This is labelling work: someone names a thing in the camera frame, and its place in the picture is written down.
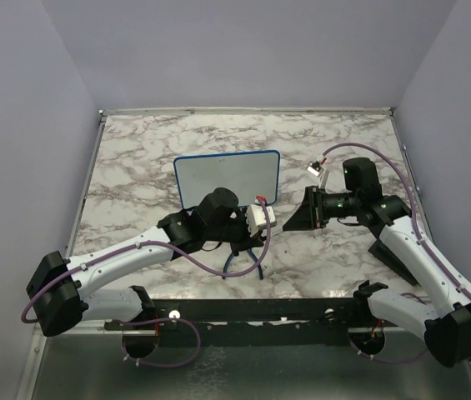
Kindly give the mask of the blue framed whiteboard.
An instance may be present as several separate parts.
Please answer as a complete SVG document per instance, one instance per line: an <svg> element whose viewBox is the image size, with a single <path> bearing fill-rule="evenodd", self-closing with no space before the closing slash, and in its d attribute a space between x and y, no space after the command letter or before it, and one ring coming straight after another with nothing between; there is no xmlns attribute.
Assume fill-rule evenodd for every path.
<svg viewBox="0 0 471 400"><path fill-rule="evenodd" d="M176 157L173 161L183 208L197 206L216 188L226 188L243 207L257 196L278 200L281 155L277 150L211 153Z"/></svg>

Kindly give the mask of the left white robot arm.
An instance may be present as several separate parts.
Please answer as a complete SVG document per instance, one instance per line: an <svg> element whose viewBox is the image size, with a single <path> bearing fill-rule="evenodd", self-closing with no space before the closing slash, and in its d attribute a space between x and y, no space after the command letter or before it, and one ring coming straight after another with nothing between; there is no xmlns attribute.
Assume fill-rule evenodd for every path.
<svg viewBox="0 0 471 400"><path fill-rule="evenodd" d="M121 291L109 284L143 268L184 258L204 272L229 278L193 254L207 242L229 243L240 252L261 248L267 254L271 214L263 197L246 208L233 192L218 187L199 205L170 213L158 224L117 245L65 258L58 251L43 257L30 279L28 304L21 313L26 324L38 324L46 337L54 337L83 321L119 320L145 328L152 320L148 293L143 287Z"/></svg>

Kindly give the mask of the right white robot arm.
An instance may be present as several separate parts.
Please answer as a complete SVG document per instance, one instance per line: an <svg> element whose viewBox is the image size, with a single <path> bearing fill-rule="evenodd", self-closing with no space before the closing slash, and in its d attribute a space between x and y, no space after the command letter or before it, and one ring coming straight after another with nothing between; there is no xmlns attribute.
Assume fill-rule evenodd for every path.
<svg viewBox="0 0 471 400"><path fill-rule="evenodd" d="M451 368L471 358L471 283L460 276L423 234L413 229L412 212L398 196L386 196L374 162L366 157L343 162L345 192L308 186L303 201L283 225L285 231L324 228L331 219L354 217L375 236L375 247L404 266L430 299L405 298L380 282L355 291L353 320L369 326L391 322L423 339L431 355Z"/></svg>

